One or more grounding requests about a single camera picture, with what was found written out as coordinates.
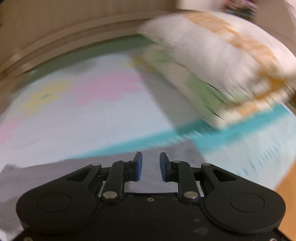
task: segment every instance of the headboard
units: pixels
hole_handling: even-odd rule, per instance
[[[175,7],[175,0],[4,0],[0,79],[82,46],[136,34],[142,22]]]

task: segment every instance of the mattress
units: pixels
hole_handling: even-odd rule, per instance
[[[159,154],[204,162],[275,189],[296,156],[296,118],[283,105],[218,131],[141,59],[145,38],[104,43],[29,73],[0,125],[0,239],[22,228],[15,213],[27,190],[75,169],[143,152],[141,181],[128,192],[174,192]]]

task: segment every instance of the bed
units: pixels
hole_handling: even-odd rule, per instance
[[[150,42],[129,37],[145,20],[177,11],[175,6],[171,0],[5,0],[0,5],[0,91],[5,110],[0,128],[0,216],[6,217],[0,221],[2,241],[21,231],[14,206],[23,192],[97,156],[108,166],[130,159],[138,150],[149,162],[143,164],[142,184],[129,184],[128,191],[176,190],[161,182],[161,151],[192,166],[211,162],[276,189],[287,205],[281,230],[296,238],[296,197],[291,193],[296,176],[294,115],[277,106],[272,114],[217,133],[200,120],[186,98],[143,63],[141,49]],[[124,86],[116,81],[119,78],[126,80]],[[98,80],[105,88],[100,95],[92,91],[101,88]],[[118,88],[105,94],[110,86]],[[94,111],[98,109],[104,115]],[[125,121],[119,125],[118,119]],[[258,124],[261,120],[268,125]],[[269,143],[260,141],[266,138]],[[218,141],[204,145],[213,140]],[[272,153],[272,146],[278,153]],[[244,157],[235,150],[243,150]]]

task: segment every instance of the screw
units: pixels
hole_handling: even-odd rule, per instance
[[[107,191],[103,193],[103,197],[106,199],[114,199],[117,197],[117,192],[114,191]]]
[[[194,192],[194,191],[187,191],[184,193],[184,197],[186,197],[188,199],[195,199],[198,197],[198,193]]]
[[[147,198],[147,201],[148,201],[148,202],[154,202],[155,199],[154,199],[153,197],[148,197],[148,198]]]

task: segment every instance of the gray fabric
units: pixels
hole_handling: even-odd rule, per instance
[[[166,152],[171,161],[182,160],[192,167],[200,167],[203,158],[192,141],[186,141],[166,148],[152,148],[143,151],[143,167],[139,182],[126,183],[126,192],[176,192],[176,183],[164,183],[159,168],[159,154]],[[101,156],[83,159],[71,159],[57,163],[26,168],[7,166],[0,173],[0,229],[14,236],[21,232],[21,225],[15,212],[18,198],[26,191],[64,176],[91,163],[101,163],[109,167],[118,160],[132,160],[135,153],[114,156]]]

